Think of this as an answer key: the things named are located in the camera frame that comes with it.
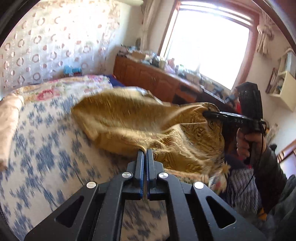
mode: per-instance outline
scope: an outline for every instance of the black handheld device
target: black handheld device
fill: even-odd
[[[238,86],[236,89],[238,91],[242,115],[227,112],[206,111],[203,113],[204,117],[216,118],[223,122],[235,124],[244,134],[252,132],[265,134],[266,122],[262,120],[262,102],[257,84],[246,82]],[[249,147],[250,156],[244,160],[246,165],[253,163],[253,157],[255,155],[255,147],[253,147],[252,142],[249,142]]]

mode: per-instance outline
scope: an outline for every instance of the window frame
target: window frame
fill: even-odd
[[[184,0],[184,1],[198,1],[198,2],[205,2],[205,3],[212,3],[212,4],[219,4],[219,6],[222,5],[222,7],[238,11],[242,14],[248,15],[252,17],[254,20],[253,26],[249,27],[249,38],[248,43],[245,51],[245,55],[241,64],[241,67],[239,69],[239,72],[237,74],[236,80],[233,84],[232,89],[234,89],[236,86],[244,83],[248,77],[249,71],[251,69],[253,57],[256,51],[256,45],[257,45],[257,39],[258,39],[258,30],[257,26],[259,25],[259,13],[256,11],[253,11],[247,7],[243,7],[241,5],[235,4],[233,2],[229,2],[227,0]],[[173,29],[178,17],[179,12],[179,6],[181,4],[180,0],[175,0],[174,5],[172,7],[165,31],[163,33],[162,40],[160,42],[160,46],[158,49],[158,55],[164,55],[166,52],[166,49],[168,46],[170,46],[171,36],[173,33]]]

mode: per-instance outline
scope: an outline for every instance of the curtain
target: curtain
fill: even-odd
[[[155,17],[156,11],[158,9],[160,0],[147,0],[144,19],[142,23],[141,29],[141,46],[140,50],[148,50],[149,42],[148,42],[148,34],[149,34],[149,26],[152,19]]]
[[[257,26],[257,30],[262,35],[262,37],[259,45],[257,46],[256,51],[266,56],[269,53],[269,50],[268,50],[269,42],[274,39],[274,31],[272,29],[274,22],[264,11],[262,11],[262,15],[263,15],[264,25],[259,24]]]
[[[63,77],[65,66],[103,74],[120,22],[115,1],[38,2],[0,48],[1,96],[13,89]]]

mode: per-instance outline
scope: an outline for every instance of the window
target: window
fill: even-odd
[[[258,36],[256,14],[239,10],[230,3],[178,2],[160,56],[232,89],[247,77]]]

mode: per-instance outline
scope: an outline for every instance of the golden cloth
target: golden cloth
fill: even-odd
[[[72,115],[98,148],[133,157],[151,148],[154,160],[181,180],[208,184],[221,175],[225,189],[222,123],[208,122],[202,115],[208,109],[218,111],[209,103],[179,106],[150,92],[115,88],[84,98]]]

